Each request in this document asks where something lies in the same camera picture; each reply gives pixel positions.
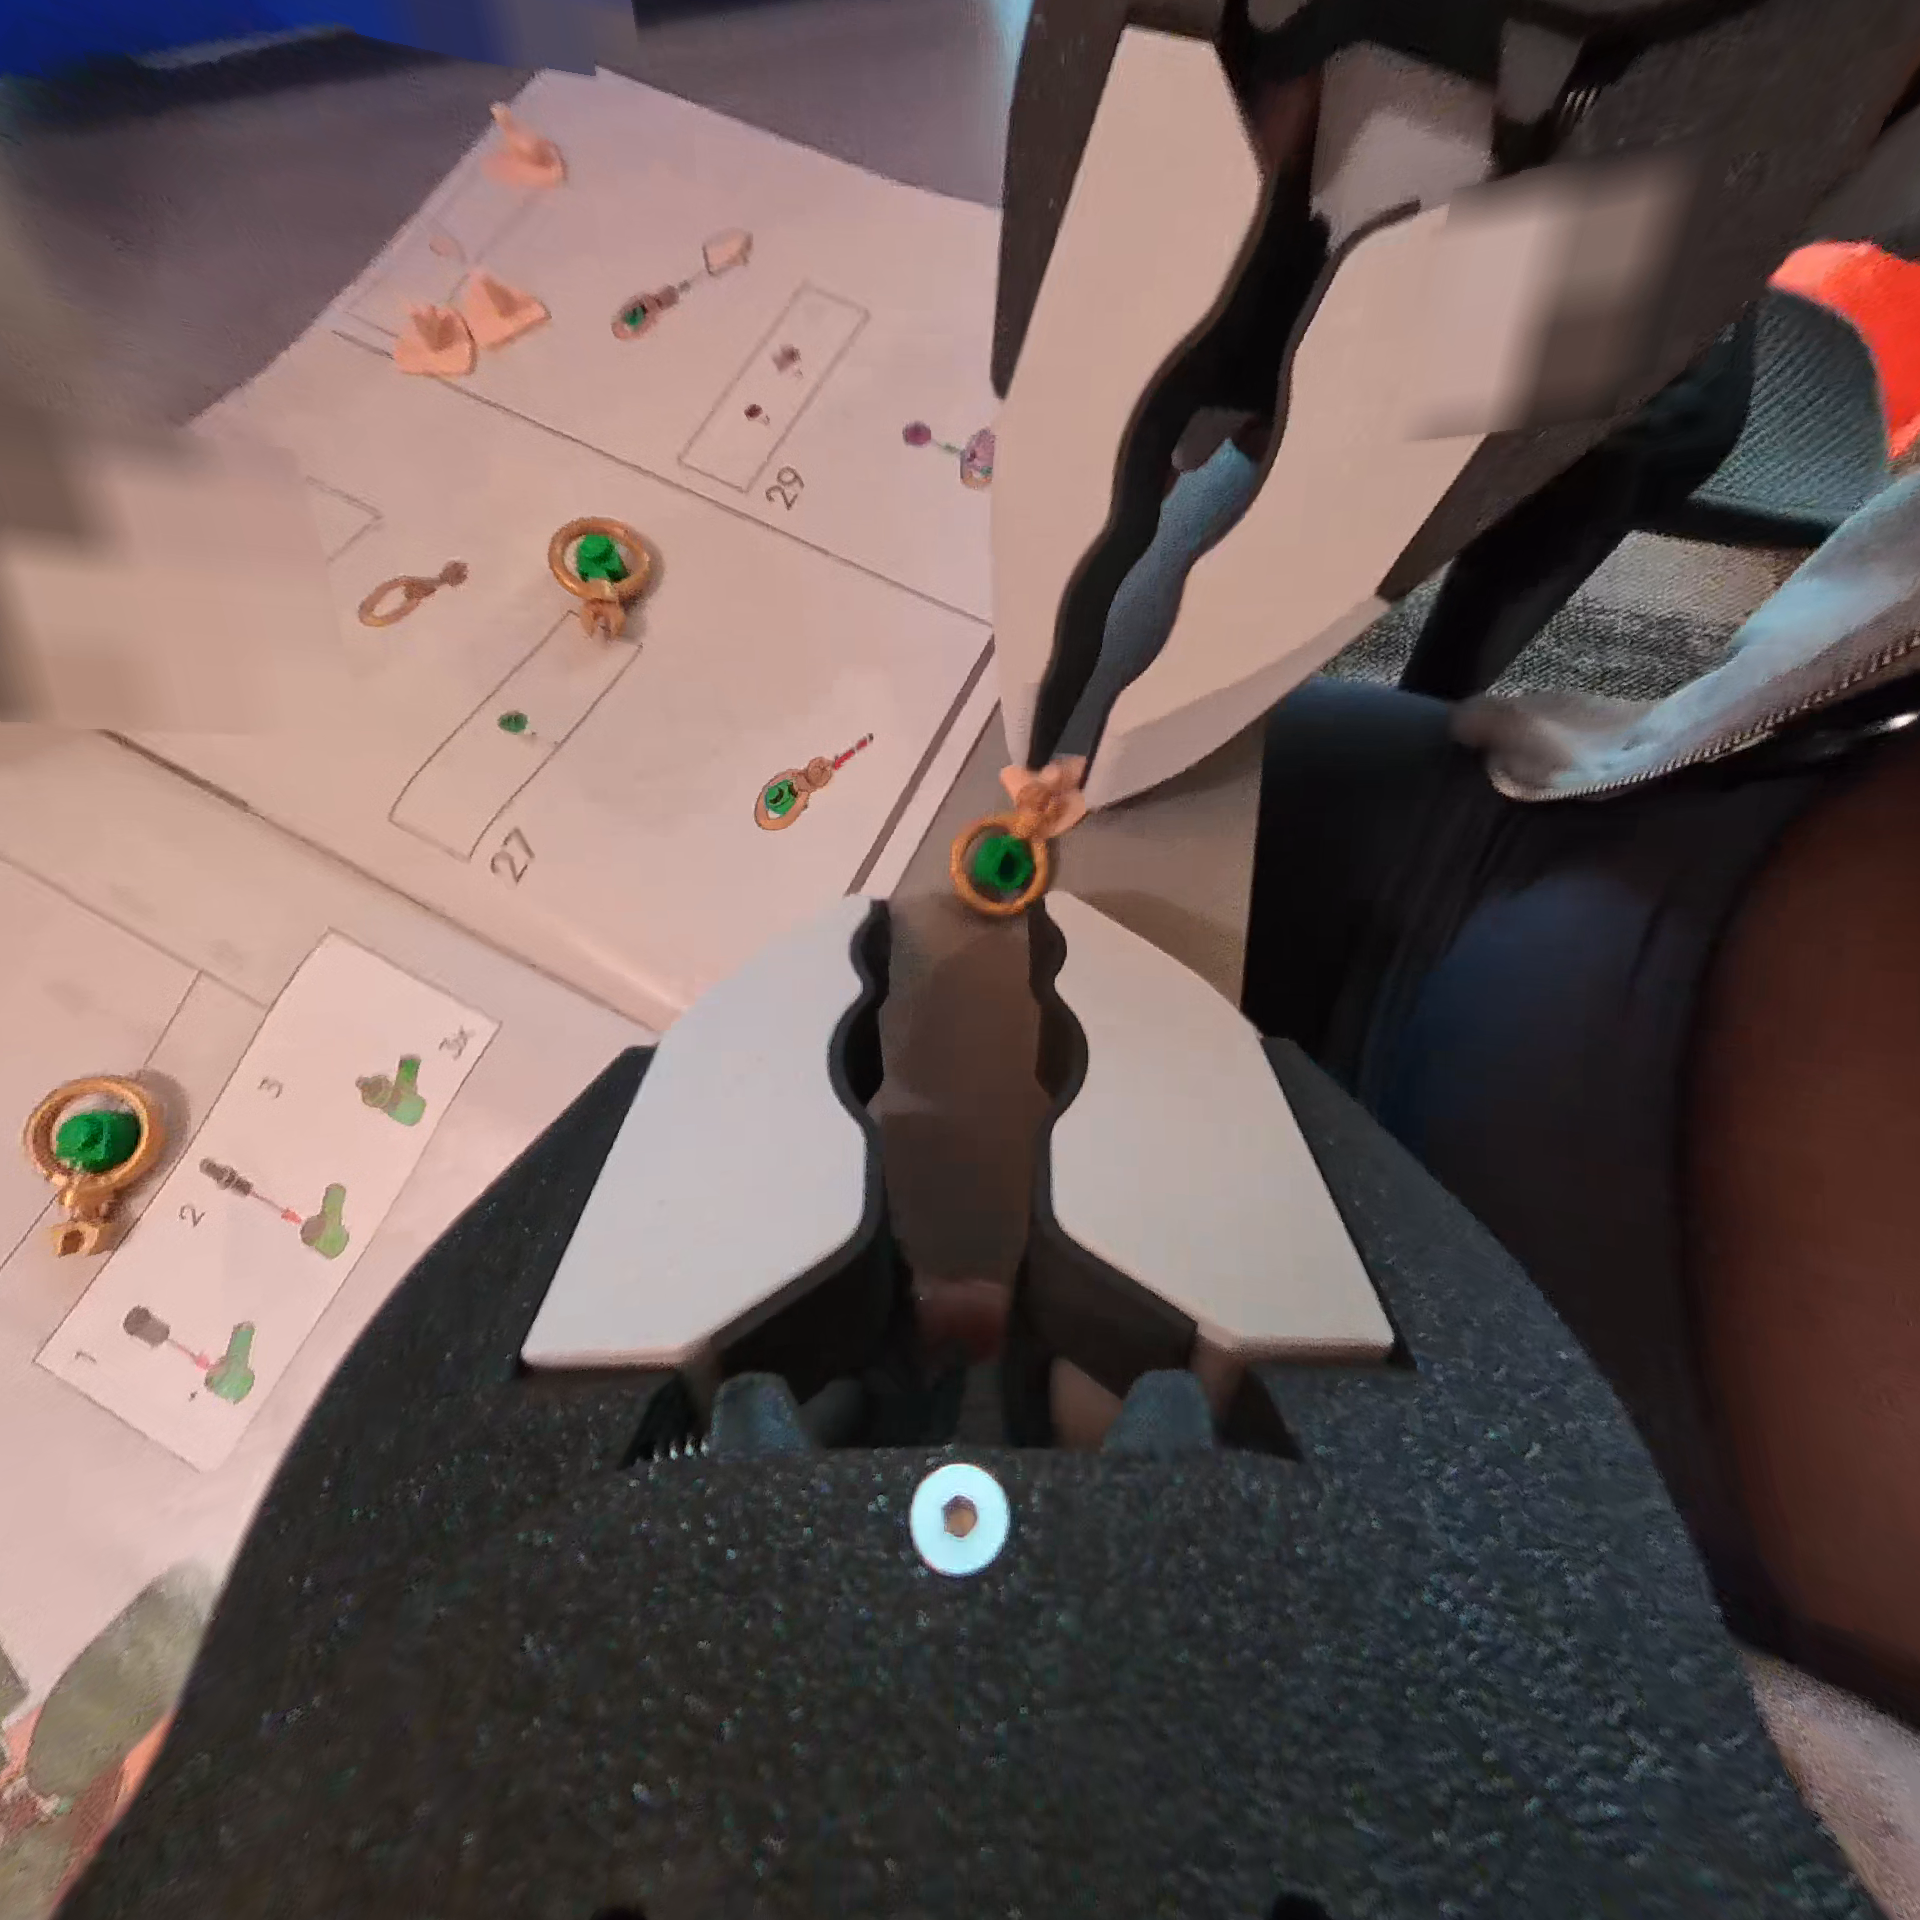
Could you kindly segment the orange object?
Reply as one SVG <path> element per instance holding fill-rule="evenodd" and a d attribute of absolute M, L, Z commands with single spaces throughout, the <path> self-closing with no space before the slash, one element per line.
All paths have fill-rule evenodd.
<path fill-rule="evenodd" d="M 1769 277 L 1849 322 L 1882 388 L 1888 453 L 1900 467 L 1918 443 L 1918 259 L 1873 243 L 1823 243 L 1792 252 Z"/>

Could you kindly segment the person's legs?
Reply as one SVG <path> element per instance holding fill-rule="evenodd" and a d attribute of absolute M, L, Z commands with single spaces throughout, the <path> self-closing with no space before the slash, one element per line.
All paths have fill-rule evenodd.
<path fill-rule="evenodd" d="M 1272 715 L 1241 1010 L 1519 1259 L 1731 1627 L 1915 1723 L 1915 686 L 1601 800 L 1466 719 Z"/>

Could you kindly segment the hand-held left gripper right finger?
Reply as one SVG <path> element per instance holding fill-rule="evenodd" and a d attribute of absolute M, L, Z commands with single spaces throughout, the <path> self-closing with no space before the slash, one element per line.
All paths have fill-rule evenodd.
<path fill-rule="evenodd" d="M 1136 1319 L 1087 1368 L 1375 1363 L 1394 1331 L 1255 1026 L 1078 895 L 1031 923 L 1057 1080 L 1035 1227 Z"/>

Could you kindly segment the instruction booklet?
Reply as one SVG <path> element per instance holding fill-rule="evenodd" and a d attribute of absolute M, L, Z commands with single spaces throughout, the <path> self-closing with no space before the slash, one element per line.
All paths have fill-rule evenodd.
<path fill-rule="evenodd" d="M 4 1916 L 159 1813 L 276 1468 L 992 708 L 980 206 L 542 72 L 262 372 L 4 507 Z"/>

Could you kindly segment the black mesh office chair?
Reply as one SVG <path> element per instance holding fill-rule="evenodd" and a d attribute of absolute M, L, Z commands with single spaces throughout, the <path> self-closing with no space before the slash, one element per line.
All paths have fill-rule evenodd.
<path fill-rule="evenodd" d="M 1769 290 L 1745 430 L 1665 532 L 1807 554 L 1888 483 L 1882 372 L 1865 336 L 1825 304 Z"/>

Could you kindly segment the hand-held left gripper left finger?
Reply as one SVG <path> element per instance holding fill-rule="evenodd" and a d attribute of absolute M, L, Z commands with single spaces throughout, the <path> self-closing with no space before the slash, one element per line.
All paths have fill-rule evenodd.
<path fill-rule="evenodd" d="M 560 1255 L 529 1368 L 742 1365 L 784 1311 L 802 1368 L 873 1339 L 826 1294 L 892 1282 L 873 1102 L 892 986 L 884 901 L 844 895 L 777 934 L 664 1032 Z"/>

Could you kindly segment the blue plastic bin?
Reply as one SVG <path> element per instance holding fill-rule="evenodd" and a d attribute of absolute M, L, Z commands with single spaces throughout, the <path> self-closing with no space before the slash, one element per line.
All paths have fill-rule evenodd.
<path fill-rule="evenodd" d="M 95 59 L 355 35 L 480 64 L 587 72 L 638 40 L 633 3 L 4 3 L 2 70 L 39 79 Z"/>

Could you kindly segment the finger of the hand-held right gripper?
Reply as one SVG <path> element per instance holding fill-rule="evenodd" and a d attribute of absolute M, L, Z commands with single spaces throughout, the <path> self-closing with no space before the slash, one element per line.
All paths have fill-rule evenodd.
<path fill-rule="evenodd" d="M 1006 132 L 992 628 L 1018 764 L 1090 678 L 1265 216 L 1216 21 L 1033 21 Z"/>
<path fill-rule="evenodd" d="M 1449 206 L 1348 243 L 1283 364 L 1279 448 L 1238 520 L 1185 575 L 1154 661 L 1113 701 L 1090 808 L 1190 773 L 1386 605 L 1386 575 L 1479 446 L 1434 436 L 1426 391 Z"/>

